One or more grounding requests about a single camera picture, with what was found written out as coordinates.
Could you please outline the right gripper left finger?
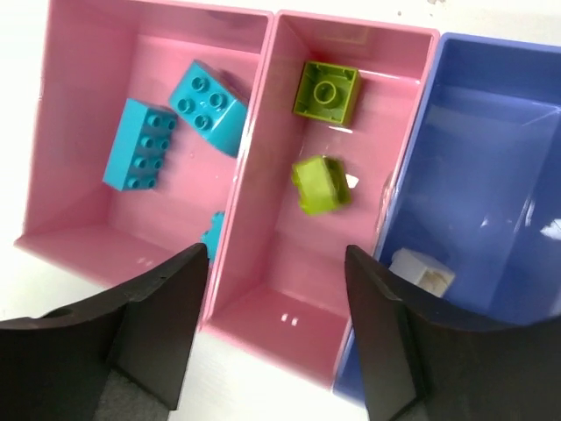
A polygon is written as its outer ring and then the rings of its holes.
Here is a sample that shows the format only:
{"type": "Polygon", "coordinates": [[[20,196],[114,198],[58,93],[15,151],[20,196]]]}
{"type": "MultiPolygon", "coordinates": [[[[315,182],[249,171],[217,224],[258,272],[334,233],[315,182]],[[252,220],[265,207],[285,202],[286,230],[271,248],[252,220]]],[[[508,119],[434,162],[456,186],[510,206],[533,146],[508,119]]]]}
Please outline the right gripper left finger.
{"type": "Polygon", "coordinates": [[[207,287],[206,246],[39,318],[1,323],[4,420],[165,420],[207,287]]]}

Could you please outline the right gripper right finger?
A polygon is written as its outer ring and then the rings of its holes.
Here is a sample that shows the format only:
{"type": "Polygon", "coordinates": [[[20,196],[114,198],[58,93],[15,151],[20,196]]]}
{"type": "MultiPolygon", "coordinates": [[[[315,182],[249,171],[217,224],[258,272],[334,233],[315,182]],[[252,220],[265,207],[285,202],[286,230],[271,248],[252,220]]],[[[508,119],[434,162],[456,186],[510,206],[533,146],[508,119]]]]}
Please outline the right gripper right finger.
{"type": "Polygon", "coordinates": [[[560,320],[510,325],[393,274],[360,247],[344,259],[371,420],[557,420],[560,320]]]}

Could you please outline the cream lego brick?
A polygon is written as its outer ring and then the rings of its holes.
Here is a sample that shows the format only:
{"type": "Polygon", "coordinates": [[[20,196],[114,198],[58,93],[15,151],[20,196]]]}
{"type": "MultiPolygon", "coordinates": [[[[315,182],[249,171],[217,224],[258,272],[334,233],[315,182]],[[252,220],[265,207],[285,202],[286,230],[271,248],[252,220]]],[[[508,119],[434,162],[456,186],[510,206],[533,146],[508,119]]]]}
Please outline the cream lego brick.
{"type": "Polygon", "coordinates": [[[438,260],[407,248],[393,254],[389,270],[437,297],[444,295],[455,278],[455,273],[438,260]]]}

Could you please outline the small teal square lego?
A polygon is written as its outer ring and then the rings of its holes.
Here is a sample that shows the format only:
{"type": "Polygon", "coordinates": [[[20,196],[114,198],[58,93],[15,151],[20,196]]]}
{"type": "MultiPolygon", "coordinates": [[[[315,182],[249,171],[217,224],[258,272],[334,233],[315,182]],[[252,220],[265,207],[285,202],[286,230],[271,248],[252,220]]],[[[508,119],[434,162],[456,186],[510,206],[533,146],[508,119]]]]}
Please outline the small teal square lego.
{"type": "Polygon", "coordinates": [[[210,220],[210,227],[201,236],[201,242],[207,247],[209,264],[214,264],[220,244],[221,231],[224,223],[224,211],[216,212],[210,220]]]}

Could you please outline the small green lego brick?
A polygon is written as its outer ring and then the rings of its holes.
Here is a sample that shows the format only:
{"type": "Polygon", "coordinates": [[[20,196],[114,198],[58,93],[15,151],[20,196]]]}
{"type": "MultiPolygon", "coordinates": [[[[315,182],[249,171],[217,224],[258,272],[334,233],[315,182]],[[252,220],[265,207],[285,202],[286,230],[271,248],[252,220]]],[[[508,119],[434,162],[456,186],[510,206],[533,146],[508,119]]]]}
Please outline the small green lego brick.
{"type": "Polygon", "coordinates": [[[352,202],[344,163],[327,155],[313,155],[292,166],[292,183],[299,206],[308,215],[336,211],[352,202]]]}

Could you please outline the teal long lego brick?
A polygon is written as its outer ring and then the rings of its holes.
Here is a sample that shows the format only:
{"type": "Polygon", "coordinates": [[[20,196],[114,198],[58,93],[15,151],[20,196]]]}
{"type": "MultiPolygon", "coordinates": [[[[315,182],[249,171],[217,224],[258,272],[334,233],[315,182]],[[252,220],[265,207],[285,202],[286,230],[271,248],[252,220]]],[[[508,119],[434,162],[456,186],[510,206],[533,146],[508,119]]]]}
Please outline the teal long lego brick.
{"type": "Polygon", "coordinates": [[[177,120],[168,108],[128,98],[103,182],[118,191],[155,188],[177,120]]]}

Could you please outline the long green lego brick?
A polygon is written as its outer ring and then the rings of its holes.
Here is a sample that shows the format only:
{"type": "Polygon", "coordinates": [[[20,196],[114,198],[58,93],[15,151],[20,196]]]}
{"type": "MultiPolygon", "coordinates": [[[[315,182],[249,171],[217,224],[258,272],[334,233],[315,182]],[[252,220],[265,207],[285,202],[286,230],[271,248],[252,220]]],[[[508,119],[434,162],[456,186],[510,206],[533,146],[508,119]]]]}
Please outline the long green lego brick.
{"type": "Polygon", "coordinates": [[[293,113],[349,127],[360,86],[361,77],[357,68],[306,61],[295,95],[293,113]]]}

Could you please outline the teal curved lego brick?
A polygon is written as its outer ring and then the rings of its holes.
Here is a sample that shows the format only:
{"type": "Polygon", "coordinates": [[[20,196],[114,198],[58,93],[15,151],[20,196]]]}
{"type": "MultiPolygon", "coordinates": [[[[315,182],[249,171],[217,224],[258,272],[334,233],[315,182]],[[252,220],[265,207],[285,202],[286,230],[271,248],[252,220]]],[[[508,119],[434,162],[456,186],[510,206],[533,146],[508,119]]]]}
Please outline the teal curved lego brick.
{"type": "Polygon", "coordinates": [[[238,156],[247,104],[213,68],[192,61],[168,104],[215,149],[233,158],[238,156]]]}

